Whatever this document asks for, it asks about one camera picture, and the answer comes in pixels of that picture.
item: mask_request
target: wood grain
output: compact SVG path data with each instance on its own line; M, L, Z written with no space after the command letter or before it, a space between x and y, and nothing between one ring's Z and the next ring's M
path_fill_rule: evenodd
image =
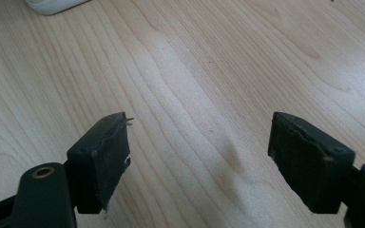
M365 162L365 0L0 0L0 200L100 118L134 117L132 165L80 227L341 227L266 154L274 111Z

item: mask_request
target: clamp jaw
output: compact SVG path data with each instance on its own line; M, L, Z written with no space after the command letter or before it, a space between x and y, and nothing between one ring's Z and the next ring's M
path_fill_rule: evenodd
M23 174L17 195L0 202L0 228L77 227L80 214L107 209L130 165L124 112L106 116L67 152L67 161L45 163Z
M353 167L355 152L299 117L276 112L268 155L303 203L316 214L348 206L346 227L365 227L365 164Z

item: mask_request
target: white object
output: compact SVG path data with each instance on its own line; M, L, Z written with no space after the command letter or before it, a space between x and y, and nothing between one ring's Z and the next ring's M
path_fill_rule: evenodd
M52 15L87 1L88 0L26 0L33 10L43 15Z

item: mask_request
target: black rubber pad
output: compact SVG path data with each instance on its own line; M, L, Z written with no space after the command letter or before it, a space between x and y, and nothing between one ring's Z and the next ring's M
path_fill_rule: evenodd
M354 151L301 118L276 112L268 155L312 212L337 213L340 182L353 168Z
M125 113L102 118L67 152L74 204L81 214L106 209L120 178L130 165Z

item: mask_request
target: light wood surface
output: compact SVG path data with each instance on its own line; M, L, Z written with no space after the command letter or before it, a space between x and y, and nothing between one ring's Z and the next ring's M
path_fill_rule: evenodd
M120 111L132 164L80 227L342 227L266 150L284 111L365 162L365 0L0 0L0 200Z

